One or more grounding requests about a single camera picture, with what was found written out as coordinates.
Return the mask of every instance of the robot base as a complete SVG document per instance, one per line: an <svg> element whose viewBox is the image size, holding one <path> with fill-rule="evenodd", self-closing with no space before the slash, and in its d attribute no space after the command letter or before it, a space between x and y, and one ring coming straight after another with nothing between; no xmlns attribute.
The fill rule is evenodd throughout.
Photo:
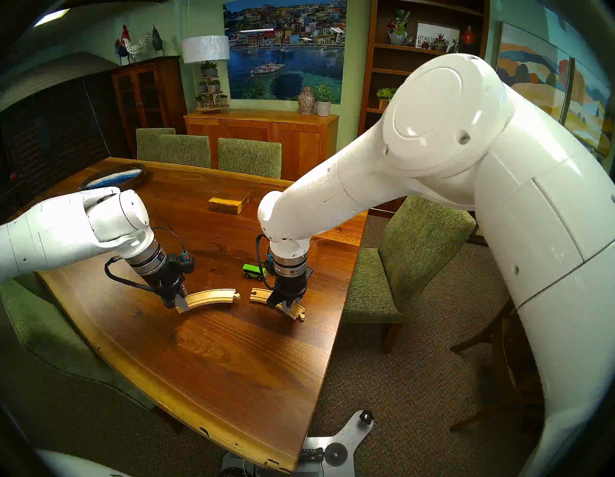
<svg viewBox="0 0 615 477"><path fill-rule="evenodd" d="M296 477L354 477L354 451L374 425L370 411L357 411L336 435L306 437L299 462L292 475ZM218 467L217 477L278 477L272 469L258 467L226 451Z"/></svg>

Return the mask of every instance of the screw hole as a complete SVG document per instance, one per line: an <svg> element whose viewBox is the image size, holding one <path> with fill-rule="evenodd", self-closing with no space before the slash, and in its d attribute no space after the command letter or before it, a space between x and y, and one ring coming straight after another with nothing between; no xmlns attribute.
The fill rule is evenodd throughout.
<svg viewBox="0 0 615 477"><path fill-rule="evenodd" d="M459 138L457 139L457 142L462 146L470 142L470 135L467 131L459 131Z"/></svg>

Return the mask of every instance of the black knob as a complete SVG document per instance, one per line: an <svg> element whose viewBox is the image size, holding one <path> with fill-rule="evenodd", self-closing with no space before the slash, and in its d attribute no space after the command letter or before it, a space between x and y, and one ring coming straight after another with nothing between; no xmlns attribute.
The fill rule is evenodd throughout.
<svg viewBox="0 0 615 477"><path fill-rule="evenodd" d="M364 424L369 425L374 420L374 415L371 413L371 411L365 410L361 414L359 414L359 419Z"/></svg>

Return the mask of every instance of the boat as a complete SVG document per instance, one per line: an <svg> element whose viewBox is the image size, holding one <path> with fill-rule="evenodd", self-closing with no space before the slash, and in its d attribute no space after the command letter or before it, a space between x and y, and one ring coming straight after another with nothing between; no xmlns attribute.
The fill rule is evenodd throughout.
<svg viewBox="0 0 615 477"><path fill-rule="evenodd" d="M284 63L265 63L264 65L252 68L250 73L252 75L275 73L276 71L281 70L284 66Z"/></svg>

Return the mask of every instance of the metal base plate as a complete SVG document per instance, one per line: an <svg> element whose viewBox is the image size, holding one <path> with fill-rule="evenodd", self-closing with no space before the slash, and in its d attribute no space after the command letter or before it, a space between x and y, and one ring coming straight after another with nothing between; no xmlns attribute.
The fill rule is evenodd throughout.
<svg viewBox="0 0 615 477"><path fill-rule="evenodd" d="M336 435L331 437L307 437L303 443L304 449L318 449L321 447L323 450L329 444L341 444L347 450L347 457L342 464L339 464L339 457L340 455L343 456L343 451L340 452L339 446L332 446L329 451L329 461L336 465L330 465L327 462L328 459L323 459L322 462L300 462L297 464L292 475L295 477L355 477L354 451L374 426L374 421L370 424L361 421L359 415L362 412L355 412L350 421ZM224 470L231 468L241 470L239 475L245 472L245 475L248 477L276 477L282 475L274 470L257 467L250 462L246 462L232 452L225 452L216 475L220 475Z"/></svg>

